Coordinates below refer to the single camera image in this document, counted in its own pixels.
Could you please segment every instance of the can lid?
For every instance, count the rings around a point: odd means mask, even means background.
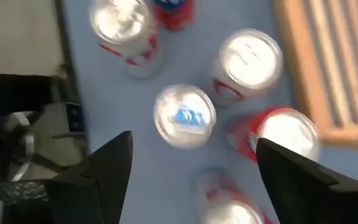
[[[208,140],[216,112],[206,93],[198,87],[173,85],[157,97],[154,122],[166,142],[190,149]]]
[[[137,37],[150,23],[150,11],[143,0],[110,0],[94,8],[91,16],[94,30],[113,44]]]
[[[259,133],[260,138],[269,139],[311,160],[319,159],[318,130],[309,118],[297,110],[272,112]]]
[[[218,205],[207,212],[204,224],[263,224],[258,211],[240,202],[228,202]]]
[[[276,82],[283,67],[283,54],[276,41],[255,29],[231,35],[219,57],[226,73],[251,90],[261,90]]]

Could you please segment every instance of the soda can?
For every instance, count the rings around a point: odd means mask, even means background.
[[[244,29],[231,35],[221,47],[209,83],[210,97],[219,106],[266,92],[278,81],[283,54],[267,34]]]
[[[154,14],[167,29],[182,29],[193,22],[195,0],[154,0]]]
[[[202,224],[272,223],[221,169],[201,174],[195,199]]]
[[[166,87],[155,100],[154,123],[166,142],[182,149],[209,139],[216,112],[207,94],[191,85]]]
[[[157,23],[143,0],[96,0],[91,23],[100,46],[119,56],[129,74],[157,73],[162,60]]]
[[[255,162],[259,138],[269,139],[313,161],[319,159],[321,148],[316,126],[309,118],[292,108],[272,108],[245,115],[229,127],[230,145]]]

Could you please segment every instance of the wooden tray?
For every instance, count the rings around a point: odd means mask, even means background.
[[[358,147],[358,0],[274,3],[300,109],[324,142]]]

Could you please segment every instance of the blue table surface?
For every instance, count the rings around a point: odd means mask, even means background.
[[[164,66],[151,80],[127,76],[118,58],[101,49],[90,26],[91,1],[65,0],[71,51],[88,125],[91,151],[125,130],[134,134],[134,157],[121,224],[198,223],[193,203],[197,173],[225,167],[242,190],[278,223],[257,165],[238,156],[226,141],[228,122],[237,115],[274,105],[294,105],[290,74],[284,71],[268,95],[234,108],[217,109],[208,143],[192,151],[167,144],[152,119],[154,100],[167,85],[204,88],[223,40],[246,27],[266,32],[282,45],[272,0],[197,0],[195,23],[184,30],[161,28]],[[324,147],[320,163],[358,180],[358,151]]]

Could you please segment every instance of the blue label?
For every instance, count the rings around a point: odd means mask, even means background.
[[[187,0],[154,0],[154,3],[166,10],[173,11],[185,5]]]
[[[205,128],[206,123],[203,114],[197,113],[188,108],[180,108],[175,115],[175,122],[178,124],[193,126],[197,128]]]

